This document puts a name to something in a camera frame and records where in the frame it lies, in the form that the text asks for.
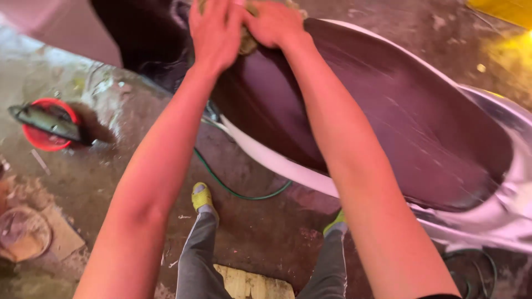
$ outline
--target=concrete floor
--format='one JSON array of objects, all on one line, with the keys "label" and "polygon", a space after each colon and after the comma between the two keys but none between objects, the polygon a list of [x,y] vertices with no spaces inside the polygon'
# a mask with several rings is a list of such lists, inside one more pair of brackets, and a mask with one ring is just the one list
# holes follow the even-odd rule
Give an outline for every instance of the concrete floor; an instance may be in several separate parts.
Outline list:
[{"label": "concrete floor", "polygon": [[[514,60],[498,59],[506,55],[515,57],[511,53],[500,51],[493,56],[490,52],[491,44],[500,39],[496,31],[511,36],[519,29],[489,18],[494,30],[458,0],[298,2],[311,17],[365,27],[412,51],[459,83],[502,94],[532,110],[532,85],[523,81],[531,77],[530,71],[512,67]],[[486,72],[477,70],[480,63],[486,66]],[[100,123],[101,126],[94,125],[94,130],[108,143],[56,153],[39,152],[52,173],[47,176],[29,154],[32,146],[22,135],[20,125],[8,116],[6,108],[54,96],[56,92],[63,100],[76,102],[79,110],[87,111],[83,114],[92,120],[90,123]],[[16,268],[19,275],[14,279],[2,279],[0,275],[0,284],[9,286],[3,288],[4,293],[0,291],[0,297],[30,298],[43,297],[43,294],[70,297],[114,189],[135,148],[169,97],[131,72],[43,46],[8,28],[0,28],[0,98],[0,154],[12,168],[5,176],[16,176],[16,183],[26,190],[25,201],[29,205],[43,208],[54,201],[62,207],[87,242],[87,248],[64,261],[47,255],[21,263]],[[197,147],[224,182],[242,194],[264,195],[285,182],[210,126],[201,126]],[[320,231],[335,217],[338,201],[297,184],[270,200],[241,200],[224,191],[193,157],[171,212],[166,244],[171,249],[161,266],[156,297],[173,296],[177,268],[169,269],[169,264],[178,259],[194,223],[189,192],[197,181],[204,181],[212,188],[214,204],[221,216],[214,262],[286,280],[296,291],[301,290],[312,274],[322,244]],[[528,282],[532,258],[501,250],[489,252],[499,268],[495,297],[532,295],[532,285]],[[371,297],[350,237],[346,238],[345,254],[347,297]],[[22,287],[38,285],[36,277],[46,278],[42,284],[50,284],[52,277],[62,287]]]}]

